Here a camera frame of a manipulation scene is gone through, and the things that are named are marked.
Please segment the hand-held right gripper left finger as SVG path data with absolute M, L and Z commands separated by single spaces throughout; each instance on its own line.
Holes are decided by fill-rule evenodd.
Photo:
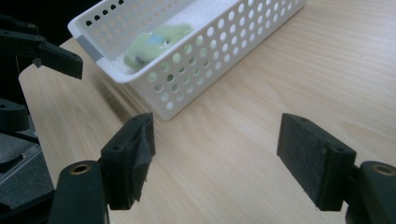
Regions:
M 102 148 L 99 162 L 112 210 L 129 210 L 140 201 L 154 155 L 151 113 L 130 118 Z

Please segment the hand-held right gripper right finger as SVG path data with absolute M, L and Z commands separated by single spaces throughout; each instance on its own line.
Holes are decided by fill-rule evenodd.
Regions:
M 341 210 L 343 181 L 353 169 L 355 150 L 313 121 L 283 113 L 276 155 L 319 210 Z

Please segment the green fuzzy sock blue patches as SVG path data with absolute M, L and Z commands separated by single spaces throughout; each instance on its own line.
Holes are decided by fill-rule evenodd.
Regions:
M 126 50 L 123 61 L 137 72 L 163 54 L 168 44 L 169 40 L 162 35 L 143 33 Z

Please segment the white perforated plastic basket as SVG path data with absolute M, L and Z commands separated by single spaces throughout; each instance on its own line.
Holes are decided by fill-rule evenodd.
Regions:
M 68 24 L 114 81 L 169 120 L 305 6 L 306 0 L 102 0 Z M 191 32 L 135 70 L 126 52 L 143 33 L 186 23 Z

